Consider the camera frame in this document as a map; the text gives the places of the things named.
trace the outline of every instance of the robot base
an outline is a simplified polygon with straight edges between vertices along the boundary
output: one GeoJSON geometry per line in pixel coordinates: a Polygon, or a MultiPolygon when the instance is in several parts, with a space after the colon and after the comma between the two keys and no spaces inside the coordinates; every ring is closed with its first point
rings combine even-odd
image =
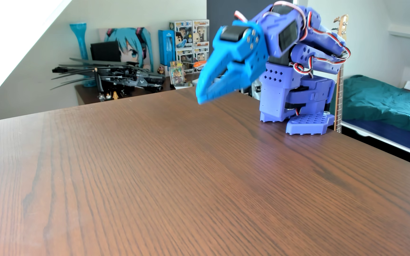
{"type": "Polygon", "coordinates": [[[333,125],[335,116],[328,113],[305,114],[291,118],[286,126],[286,133],[293,134],[311,134],[327,132],[327,127],[333,125]]]}

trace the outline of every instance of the white bed frame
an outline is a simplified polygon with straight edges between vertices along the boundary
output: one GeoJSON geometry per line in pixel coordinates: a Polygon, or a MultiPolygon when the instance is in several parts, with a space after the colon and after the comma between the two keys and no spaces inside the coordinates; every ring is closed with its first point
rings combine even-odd
{"type": "Polygon", "coordinates": [[[393,141],[391,141],[391,140],[388,140],[388,139],[386,139],[386,138],[384,138],[384,137],[381,137],[381,136],[379,136],[379,135],[377,135],[377,134],[374,134],[374,133],[372,133],[372,132],[370,132],[370,131],[367,131],[367,130],[365,130],[365,129],[362,129],[362,128],[358,127],[358,126],[355,126],[355,125],[353,125],[353,124],[349,124],[349,123],[346,123],[346,122],[341,122],[341,125],[343,125],[344,127],[349,128],[349,129],[354,130],[354,131],[355,131],[356,133],[358,133],[360,136],[363,136],[363,137],[368,137],[368,136],[369,136],[369,137],[373,137],[373,138],[375,138],[375,139],[378,139],[378,140],[380,140],[380,141],[382,141],[382,142],[385,142],[385,143],[387,143],[387,144],[390,144],[390,145],[392,145],[392,146],[395,146],[395,147],[397,147],[397,148],[399,148],[399,149],[402,149],[402,150],[404,150],[404,151],[410,153],[410,148],[407,148],[407,147],[405,147],[405,146],[403,146],[403,145],[400,145],[400,144],[398,144],[398,143],[395,143],[395,142],[393,142],[393,141]]]}

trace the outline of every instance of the teal bedsheet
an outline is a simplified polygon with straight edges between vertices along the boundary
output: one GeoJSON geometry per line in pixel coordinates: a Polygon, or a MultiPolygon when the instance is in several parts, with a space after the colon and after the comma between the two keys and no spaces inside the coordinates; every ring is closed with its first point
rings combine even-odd
{"type": "Polygon", "coordinates": [[[343,119],[382,121],[410,131],[409,91],[362,75],[344,84],[343,119]]]}

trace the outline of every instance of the anime girl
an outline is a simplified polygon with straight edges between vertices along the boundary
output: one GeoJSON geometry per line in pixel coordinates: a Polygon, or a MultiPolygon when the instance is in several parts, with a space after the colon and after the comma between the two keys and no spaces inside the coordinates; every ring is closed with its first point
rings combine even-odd
{"type": "Polygon", "coordinates": [[[107,30],[104,42],[117,41],[121,52],[121,61],[131,61],[139,67],[153,71],[151,35],[143,27],[115,28],[107,30]]]}

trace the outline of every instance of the toy box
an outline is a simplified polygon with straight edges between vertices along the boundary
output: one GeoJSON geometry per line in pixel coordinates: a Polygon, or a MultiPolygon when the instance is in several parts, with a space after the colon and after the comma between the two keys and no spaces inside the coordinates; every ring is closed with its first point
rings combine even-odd
{"type": "Polygon", "coordinates": [[[208,60],[208,46],[194,48],[194,73],[199,73],[208,60]]]}
{"type": "Polygon", "coordinates": [[[175,60],[175,32],[173,30],[159,30],[159,57],[161,65],[168,65],[175,60]]]}
{"type": "Polygon", "coordinates": [[[192,21],[171,21],[169,28],[175,32],[175,48],[192,47],[192,21]]]}
{"type": "Polygon", "coordinates": [[[170,87],[185,82],[185,75],[183,73],[184,69],[181,61],[171,61],[168,71],[170,73],[170,87]]]}
{"type": "Polygon", "coordinates": [[[177,61],[181,61],[186,74],[194,71],[194,54],[192,47],[177,49],[176,59],[177,61]]]}
{"type": "Polygon", "coordinates": [[[193,20],[192,21],[192,42],[193,47],[208,46],[210,44],[210,21],[193,20]]]}

